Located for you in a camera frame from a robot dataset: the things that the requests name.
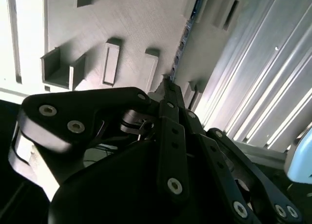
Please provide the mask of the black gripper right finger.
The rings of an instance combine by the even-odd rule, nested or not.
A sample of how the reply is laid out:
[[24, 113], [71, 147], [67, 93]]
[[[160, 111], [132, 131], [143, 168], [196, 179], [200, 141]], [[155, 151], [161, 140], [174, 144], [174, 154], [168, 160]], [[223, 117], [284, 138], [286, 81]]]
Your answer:
[[278, 187], [217, 128], [204, 131], [198, 117], [185, 108], [181, 89], [175, 87], [179, 113], [200, 162], [216, 187], [220, 224], [302, 224], [300, 211]]

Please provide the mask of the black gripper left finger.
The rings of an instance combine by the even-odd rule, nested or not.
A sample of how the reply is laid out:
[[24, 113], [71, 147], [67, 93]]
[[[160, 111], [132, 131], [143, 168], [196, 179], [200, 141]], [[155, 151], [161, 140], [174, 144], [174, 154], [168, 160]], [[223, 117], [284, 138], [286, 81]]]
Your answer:
[[157, 100], [136, 87], [38, 94], [21, 104], [14, 169], [38, 184], [49, 206], [62, 184], [131, 144], [178, 143], [186, 152], [185, 128], [175, 87], [164, 79]]

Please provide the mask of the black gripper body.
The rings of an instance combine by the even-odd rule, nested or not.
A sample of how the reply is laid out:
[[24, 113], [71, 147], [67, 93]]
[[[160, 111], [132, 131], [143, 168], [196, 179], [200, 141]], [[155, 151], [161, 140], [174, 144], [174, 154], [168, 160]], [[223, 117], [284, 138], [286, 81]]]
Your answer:
[[76, 173], [50, 224], [232, 224], [211, 174], [174, 142], [140, 141]]

